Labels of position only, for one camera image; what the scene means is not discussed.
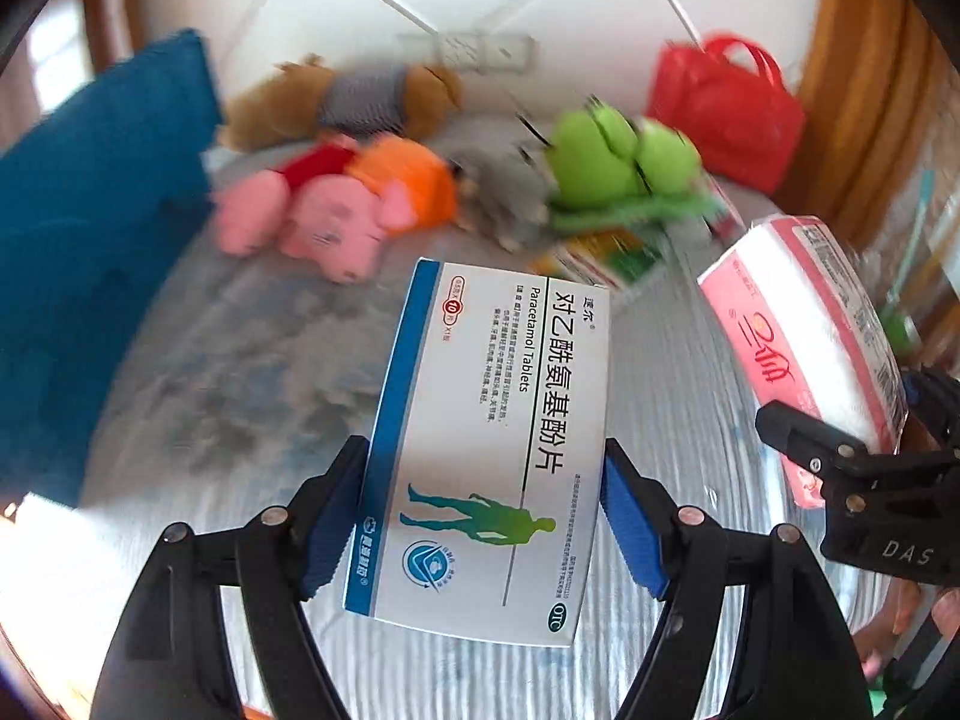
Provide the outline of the person's right hand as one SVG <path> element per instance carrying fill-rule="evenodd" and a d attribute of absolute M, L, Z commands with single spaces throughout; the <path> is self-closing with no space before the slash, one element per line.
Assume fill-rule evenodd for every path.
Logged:
<path fill-rule="evenodd" d="M 923 594 L 918 583 L 894 578 L 880 611 L 853 634 L 854 646 L 867 681 L 877 678 L 884 669 L 898 640 L 913 624 L 921 601 Z M 940 637 L 952 639 L 958 631 L 958 590 L 940 589 L 935 595 L 931 616 Z"/>

